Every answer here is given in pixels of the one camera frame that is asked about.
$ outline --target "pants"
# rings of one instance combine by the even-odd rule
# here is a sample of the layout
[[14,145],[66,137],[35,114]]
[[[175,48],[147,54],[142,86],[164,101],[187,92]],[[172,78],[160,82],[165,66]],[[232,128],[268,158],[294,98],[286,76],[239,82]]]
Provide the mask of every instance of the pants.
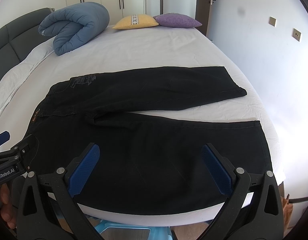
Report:
[[212,143],[234,166],[272,170],[259,121],[212,123],[128,113],[181,110],[245,96],[224,67],[158,67],[71,78],[51,87],[28,134],[39,140],[25,166],[52,173],[90,142],[101,157],[75,200],[96,209],[163,215],[225,200],[201,159]]

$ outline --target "gray headboard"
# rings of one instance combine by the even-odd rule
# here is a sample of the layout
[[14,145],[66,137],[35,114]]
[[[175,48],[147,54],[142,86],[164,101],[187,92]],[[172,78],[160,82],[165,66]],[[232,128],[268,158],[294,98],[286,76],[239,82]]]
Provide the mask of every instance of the gray headboard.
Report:
[[50,8],[33,11],[0,29],[0,80],[22,62],[34,47],[51,38],[38,33],[39,24],[51,12]]

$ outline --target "electrical outlet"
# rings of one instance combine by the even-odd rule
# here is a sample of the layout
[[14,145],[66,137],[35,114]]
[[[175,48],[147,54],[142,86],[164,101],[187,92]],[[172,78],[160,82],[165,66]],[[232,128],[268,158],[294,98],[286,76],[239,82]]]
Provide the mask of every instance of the electrical outlet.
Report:
[[273,25],[273,26],[275,27],[275,25],[276,25],[276,19],[273,18],[273,17],[270,17],[269,24],[271,24],[271,25]]
[[292,37],[295,38],[297,41],[300,41],[301,33],[297,29],[293,29]]

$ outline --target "rolled blue comforter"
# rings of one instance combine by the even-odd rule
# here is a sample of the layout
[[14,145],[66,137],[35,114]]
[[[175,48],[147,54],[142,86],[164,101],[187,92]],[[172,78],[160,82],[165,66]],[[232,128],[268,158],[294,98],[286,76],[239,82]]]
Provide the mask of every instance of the rolled blue comforter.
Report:
[[49,14],[38,32],[56,36],[53,42],[56,55],[62,55],[84,45],[100,34],[109,24],[107,9],[95,2],[73,4]]

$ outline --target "white pillow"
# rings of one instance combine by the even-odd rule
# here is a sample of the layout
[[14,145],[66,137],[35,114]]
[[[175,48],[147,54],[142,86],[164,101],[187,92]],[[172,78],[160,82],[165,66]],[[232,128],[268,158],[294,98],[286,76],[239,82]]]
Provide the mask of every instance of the white pillow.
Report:
[[9,70],[0,81],[0,116],[18,88],[25,82],[31,72],[50,54],[54,52],[51,38],[35,47],[18,65]]

